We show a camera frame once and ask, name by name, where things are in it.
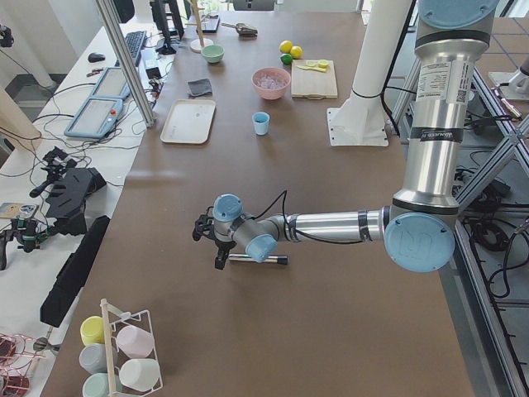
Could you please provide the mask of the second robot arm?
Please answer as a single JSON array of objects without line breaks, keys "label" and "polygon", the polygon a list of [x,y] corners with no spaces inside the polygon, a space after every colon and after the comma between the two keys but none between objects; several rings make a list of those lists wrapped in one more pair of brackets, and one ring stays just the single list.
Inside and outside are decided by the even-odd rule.
[{"label": "second robot arm", "polygon": [[263,262],[280,242],[311,240],[354,245],[380,240],[403,269],[430,272],[446,265],[455,249],[454,225],[460,205],[452,189],[463,141],[471,79],[488,49],[495,1],[379,1],[369,20],[351,93],[329,112],[334,145],[377,146],[384,136],[382,108],[389,52],[407,15],[418,10],[415,54],[419,76],[402,188],[388,206],[334,213],[253,215],[234,194],[223,194],[194,223],[193,239],[217,246],[222,269],[230,251],[241,247]]}]

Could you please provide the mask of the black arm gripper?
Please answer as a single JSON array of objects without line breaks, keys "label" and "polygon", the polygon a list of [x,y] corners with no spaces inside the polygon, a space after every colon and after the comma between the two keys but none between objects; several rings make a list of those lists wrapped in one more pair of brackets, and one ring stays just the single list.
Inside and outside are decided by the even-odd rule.
[{"label": "black arm gripper", "polygon": [[202,237],[214,241],[218,250],[215,257],[214,266],[217,270],[223,270],[229,257],[231,248],[230,242],[220,240],[215,234],[214,217],[210,214],[213,206],[207,207],[204,213],[200,214],[194,223],[192,238],[198,242]]}]

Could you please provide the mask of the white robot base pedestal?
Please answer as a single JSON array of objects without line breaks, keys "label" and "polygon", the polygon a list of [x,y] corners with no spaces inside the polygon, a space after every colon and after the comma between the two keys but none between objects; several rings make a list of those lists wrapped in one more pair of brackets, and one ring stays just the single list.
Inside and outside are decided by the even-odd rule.
[{"label": "white robot base pedestal", "polygon": [[381,103],[400,36],[406,32],[412,0],[374,2],[350,96],[327,110],[332,146],[387,146],[386,112]]}]

